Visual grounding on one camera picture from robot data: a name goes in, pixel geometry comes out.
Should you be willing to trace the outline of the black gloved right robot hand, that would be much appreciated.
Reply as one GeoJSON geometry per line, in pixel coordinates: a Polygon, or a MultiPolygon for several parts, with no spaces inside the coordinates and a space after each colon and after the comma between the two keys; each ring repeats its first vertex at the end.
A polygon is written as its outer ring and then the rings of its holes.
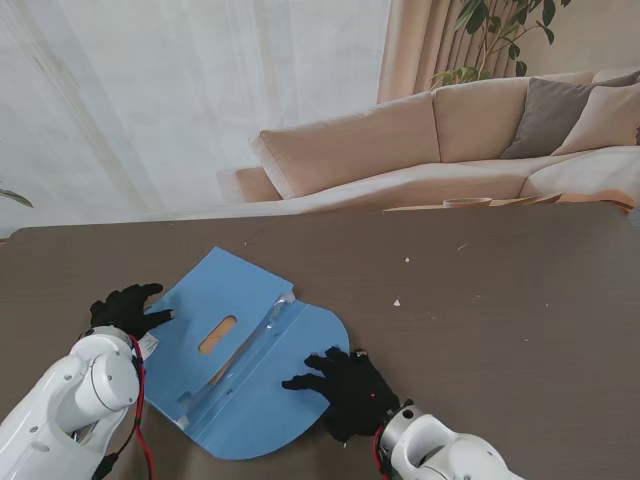
{"type": "Polygon", "coordinates": [[[339,442],[373,436],[401,408],[398,396],[363,350],[346,352],[331,347],[322,356],[308,356],[304,364],[313,371],[281,385],[292,391],[314,391],[326,399],[326,427],[339,442]]]}

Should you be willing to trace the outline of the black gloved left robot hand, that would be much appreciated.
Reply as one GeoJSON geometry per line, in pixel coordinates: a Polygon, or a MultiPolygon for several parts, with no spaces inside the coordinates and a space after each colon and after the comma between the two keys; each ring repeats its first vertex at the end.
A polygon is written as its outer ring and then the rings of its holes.
{"type": "Polygon", "coordinates": [[[111,292],[104,301],[96,301],[90,307],[91,327],[113,326],[140,340],[150,330],[173,319],[171,309],[150,314],[144,311],[147,300],[162,290],[161,284],[150,283],[111,292]]]}

